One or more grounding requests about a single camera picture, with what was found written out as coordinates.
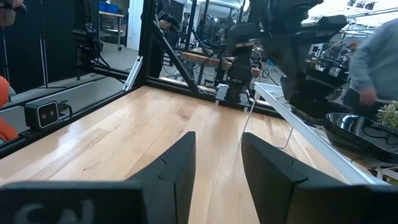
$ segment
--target gray shirt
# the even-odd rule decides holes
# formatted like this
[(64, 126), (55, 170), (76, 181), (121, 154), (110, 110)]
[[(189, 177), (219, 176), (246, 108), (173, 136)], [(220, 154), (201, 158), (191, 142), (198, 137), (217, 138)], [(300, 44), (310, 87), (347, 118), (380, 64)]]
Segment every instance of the gray shirt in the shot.
[(359, 46), (349, 63), (350, 87), (374, 88), (382, 100), (398, 100), (398, 19), (384, 23)]

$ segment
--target green leaves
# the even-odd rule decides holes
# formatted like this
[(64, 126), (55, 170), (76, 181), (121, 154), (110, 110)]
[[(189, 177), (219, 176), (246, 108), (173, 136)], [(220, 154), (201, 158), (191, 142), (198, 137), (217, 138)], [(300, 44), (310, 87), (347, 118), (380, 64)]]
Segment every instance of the green leaves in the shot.
[(388, 128), (398, 129), (398, 102), (393, 101), (379, 109), (377, 120)]

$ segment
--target black tray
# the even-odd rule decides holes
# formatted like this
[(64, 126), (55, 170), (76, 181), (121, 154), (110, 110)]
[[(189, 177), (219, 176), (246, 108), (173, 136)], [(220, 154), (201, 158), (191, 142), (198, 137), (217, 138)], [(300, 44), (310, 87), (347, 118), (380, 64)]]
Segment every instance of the black tray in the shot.
[(345, 113), (328, 114), (323, 126), (330, 142), (338, 146), (342, 154), (363, 166), (373, 168), (398, 164), (396, 130), (365, 117)]
[(361, 151), (366, 152), (367, 154), (375, 157), (376, 159), (379, 159), (380, 161), (390, 162), (390, 163), (398, 163), (398, 159), (397, 159), (396, 155), (389, 156), (382, 149), (377, 148), (376, 146), (374, 146), (366, 141), (363, 141), (360, 138), (353, 138), (352, 136), (349, 136), (347, 133), (344, 133), (341, 130), (337, 131), (330, 127), (329, 128), (325, 127), (325, 129), (327, 131), (329, 131), (330, 133), (334, 134), (337, 138), (341, 138), (342, 140), (347, 141), (352, 145), (355, 145)]

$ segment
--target metal bracket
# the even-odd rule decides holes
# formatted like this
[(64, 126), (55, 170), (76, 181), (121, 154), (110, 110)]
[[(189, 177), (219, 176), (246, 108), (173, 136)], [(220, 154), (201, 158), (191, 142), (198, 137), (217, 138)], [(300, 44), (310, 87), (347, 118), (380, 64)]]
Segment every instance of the metal bracket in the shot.
[(195, 82), (188, 76), (188, 72), (185, 67), (182, 65), (182, 62), (175, 54), (173, 48), (167, 42), (166, 38), (164, 37), (162, 31), (157, 27), (156, 23), (153, 23), (152, 26), (155, 34), (156, 40), (159, 42), (161, 46), (163, 46), (166, 53), (169, 55), (170, 59), (173, 61), (173, 64), (176, 66), (178, 71), (180, 72), (181, 76), (184, 78), (184, 81), (188, 84), (189, 88), (194, 93), (199, 93), (198, 87)]
[(129, 76), (127, 77), (126, 83), (123, 86), (124, 91), (131, 90), (134, 82), (136, 81), (139, 70), (141, 69), (142, 61), (143, 61), (143, 57), (138, 56), (136, 59), (136, 62), (134, 63), (134, 65), (131, 68), (131, 71), (130, 71)]

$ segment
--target orange object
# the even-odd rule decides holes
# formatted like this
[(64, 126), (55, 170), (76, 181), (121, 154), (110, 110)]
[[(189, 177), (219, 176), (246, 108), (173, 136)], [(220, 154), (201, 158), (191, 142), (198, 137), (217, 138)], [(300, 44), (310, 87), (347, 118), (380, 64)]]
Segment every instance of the orange object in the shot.
[[(0, 107), (4, 106), (8, 101), (8, 90), (10, 84), (5, 78), (0, 76)], [(17, 131), (0, 118), (0, 138), (9, 141), (18, 137)]]

